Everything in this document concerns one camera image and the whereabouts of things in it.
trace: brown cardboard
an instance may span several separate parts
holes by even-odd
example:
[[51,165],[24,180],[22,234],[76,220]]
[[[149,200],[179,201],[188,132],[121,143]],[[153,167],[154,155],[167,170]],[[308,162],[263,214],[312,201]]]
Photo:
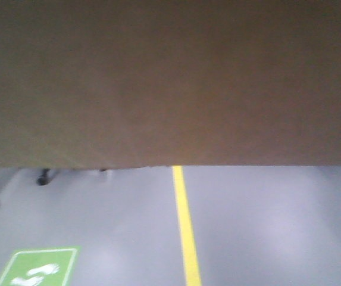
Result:
[[341,164],[339,1],[1,1],[0,166]]

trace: gray floor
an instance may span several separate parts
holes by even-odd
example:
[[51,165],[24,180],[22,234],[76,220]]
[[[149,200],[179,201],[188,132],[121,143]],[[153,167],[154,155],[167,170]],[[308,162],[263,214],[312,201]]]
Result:
[[[15,249],[79,245],[71,286],[184,285],[170,168],[37,174],[0,183],[0,273]],[[184,175],[204,286],[341,285],[341,167]]]
[[15,249],[79,245],[71,286],[183,284],[170,168],[37,174],[0,193],[0,274]]
[[341,167],[186,167],[201,277],[341,285]]

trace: white footprint icon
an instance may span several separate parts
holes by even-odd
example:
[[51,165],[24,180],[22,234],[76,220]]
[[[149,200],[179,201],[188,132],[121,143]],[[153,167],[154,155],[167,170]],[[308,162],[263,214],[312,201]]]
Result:
[[11,285],[14,286],[38,286],[42,283],[43,277],[42,276],[35,276],[31,277],[30,279],[23,279],[21,277],[16,277],[11,281]]
[[42,273],[45,275],[55,274],[59,271],[59,265],[56,263],[46,264],[38,268],[33,268],[29,271],[27,271],[27,276],[36,275],[38,273]]

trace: green floor sticker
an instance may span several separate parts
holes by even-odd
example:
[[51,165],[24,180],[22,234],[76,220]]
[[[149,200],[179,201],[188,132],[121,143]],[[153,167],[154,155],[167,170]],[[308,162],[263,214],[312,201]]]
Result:
[[67,286],[79,248],[46,248],[16,251],[0,286]]

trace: floor marking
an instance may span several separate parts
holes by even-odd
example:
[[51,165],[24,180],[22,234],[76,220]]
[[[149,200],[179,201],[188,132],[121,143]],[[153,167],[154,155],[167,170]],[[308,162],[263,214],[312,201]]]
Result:
[[0,277],[0,286],[68,285],[79,248],[45,248],[15,251]]
[[182,166],[173,166],[174,190],[180,228],[186,286],[201,286],[198,258],[196,255],[193,225],[184,183]]

